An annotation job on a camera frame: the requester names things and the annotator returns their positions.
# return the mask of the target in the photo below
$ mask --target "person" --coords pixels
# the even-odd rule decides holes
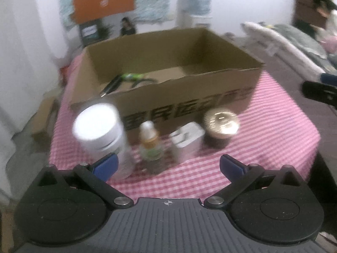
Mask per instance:
[[[136,29],[134,28],[134,26],[130,22],[129,18],[124,17],[122,19],[121,36],[132,35],[132,34],[136,34]]]
[[[316,30],[316,40],[325,41],[331,36],[337,36],[337,5],[332,0],[313,0],[316,11],[326,18],[326,29],[312,26]]]

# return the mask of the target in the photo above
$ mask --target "gray ribbed panel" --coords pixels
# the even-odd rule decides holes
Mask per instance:
[[[276,247],[250,240],[225,213],[202,207],[197,199],[139,199],[112,213],[92,237],[72,246],[40,248],[25,244],[18,253],[324,253],[314,242]]]

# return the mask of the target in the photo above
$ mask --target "checkered tablecloth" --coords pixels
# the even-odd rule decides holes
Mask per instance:
[[[73,73],[55,125],[49,162],[58,169],[71,169],[80,162],[91,162],[71,134],[74,115],[68,102],[80,60],[77,57],[70,66]],[[290,164],[303,178],[308,176],[320,135],[267,72],[262,73],[250,107],[239,118],[239,133],[226,149],[203,147],[198,157],[181,165],[174,165],[168,156],[169,169],[157,176],[147,174],[139,163],[134,174],[126,180],[108,183],[135,201],[139,197],[201,198],[204,201],[230,183],[219,170],[219,159],[223,154],[230,154],[247,165],[260,164],[265,169],[279,169],[284,164]],[[133,148],[133,152],[139,162],[137,147]]]

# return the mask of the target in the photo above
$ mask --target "silver bolt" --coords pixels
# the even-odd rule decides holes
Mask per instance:
[[[224,199],[222,199],[221,197],[218,197],[218,196],[212,196],[212,197],[209,197],[207,199],[207,201],[210,204],[222,204],[224,202]]]
[[[114,203],[117,205],[127,205],[131,202],[131,199],[128,197],[118,197],[114,199]]]

